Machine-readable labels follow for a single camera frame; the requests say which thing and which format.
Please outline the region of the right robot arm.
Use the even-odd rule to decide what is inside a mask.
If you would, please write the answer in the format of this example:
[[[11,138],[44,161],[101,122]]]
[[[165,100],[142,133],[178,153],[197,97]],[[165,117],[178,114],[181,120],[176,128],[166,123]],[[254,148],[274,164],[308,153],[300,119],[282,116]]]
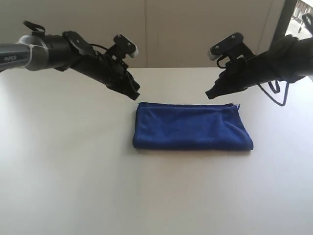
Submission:
[[[243,35],[236,32],[212,46],[209,58],[216,63],[229,59],[206,92],[209,99],[214,99],[272,81],[292,84],[312,75],[313,40],[287,35],[268,51],[256,55],[244,44]]]

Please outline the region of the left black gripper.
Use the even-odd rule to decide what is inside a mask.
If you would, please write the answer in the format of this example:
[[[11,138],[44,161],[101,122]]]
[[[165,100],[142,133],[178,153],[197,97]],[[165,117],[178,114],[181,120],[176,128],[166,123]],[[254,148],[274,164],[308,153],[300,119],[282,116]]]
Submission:
[[[71,66],[73,70],[106,85],[110,90],[137,100],[140,85],[134,80],[128,67],[122,60],[113,60],[104,54],[98,57],[83,56]]]

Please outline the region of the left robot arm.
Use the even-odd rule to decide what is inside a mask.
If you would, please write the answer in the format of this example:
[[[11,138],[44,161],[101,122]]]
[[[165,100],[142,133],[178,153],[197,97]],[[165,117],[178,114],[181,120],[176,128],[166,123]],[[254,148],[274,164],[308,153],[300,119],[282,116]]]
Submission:
[[[29,71],[72,69],[104,84],[108,89],[132,100],[139,97],[140,85],[128,72],[126,56],[138,55],[137,46],[127,37],[118,34],[114,44],[101,53],[96,44],[86,42],[75,31],[61,35],[48,35],[41,25],[24,21],[32,32],[22,36],[17,43],[1,44],[0,70],[24,68]]]

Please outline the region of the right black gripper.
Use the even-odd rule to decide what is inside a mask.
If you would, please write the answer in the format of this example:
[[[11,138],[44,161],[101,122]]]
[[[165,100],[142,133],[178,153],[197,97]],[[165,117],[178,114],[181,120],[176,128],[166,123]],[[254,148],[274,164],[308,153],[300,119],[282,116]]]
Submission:
[[[220,73],[214,86],[205,92],[208,99],[221,95],[238,93],[249,87],[268,82],[268,55],[256,55],[245,59],[239,57],[236,62],[226,62],[225,70]]]

